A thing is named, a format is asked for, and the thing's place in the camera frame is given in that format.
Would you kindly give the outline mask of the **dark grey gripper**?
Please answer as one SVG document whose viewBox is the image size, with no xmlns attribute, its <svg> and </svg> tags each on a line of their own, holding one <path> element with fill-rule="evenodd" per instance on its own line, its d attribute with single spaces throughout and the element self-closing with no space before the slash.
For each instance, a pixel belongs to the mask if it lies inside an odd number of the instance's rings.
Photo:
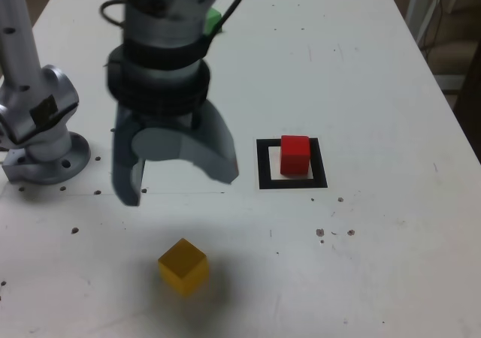
<svg viewBox="0 0 481 338">
<path fill-rule="evenodd" d="M 234 139 L 209 101 L 182 116 L 156 116 L 117 105 L 111 179 L 123 204 L 138 207 L 145 160 L 184 160 L 212 180 L 232 183 L 239 174 Z"/>
</svg>

